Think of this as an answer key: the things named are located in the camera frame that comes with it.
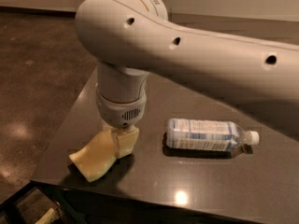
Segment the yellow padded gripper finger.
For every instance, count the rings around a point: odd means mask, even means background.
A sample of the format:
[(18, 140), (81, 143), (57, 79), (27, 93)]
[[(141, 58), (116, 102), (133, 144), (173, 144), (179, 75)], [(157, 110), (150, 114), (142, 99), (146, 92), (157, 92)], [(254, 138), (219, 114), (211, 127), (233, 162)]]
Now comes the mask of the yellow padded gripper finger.
[(125, 128), (113, 129), (111, 135), (115, 145), (116, 157), (121, 159), (133, 152), (139, 136), (139, 129), (135, 125), (130, 125)]

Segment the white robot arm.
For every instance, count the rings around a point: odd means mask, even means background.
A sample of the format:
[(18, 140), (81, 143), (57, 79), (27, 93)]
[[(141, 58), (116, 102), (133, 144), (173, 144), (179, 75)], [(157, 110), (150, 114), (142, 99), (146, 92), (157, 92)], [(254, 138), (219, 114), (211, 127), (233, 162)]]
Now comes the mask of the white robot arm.
[(98, 60), (97, 106), (112, 127), (142, 119), (154, 73), (298, 136), (295, 45), (176, 25), (162, 0), (85, 0), (75, 26)]

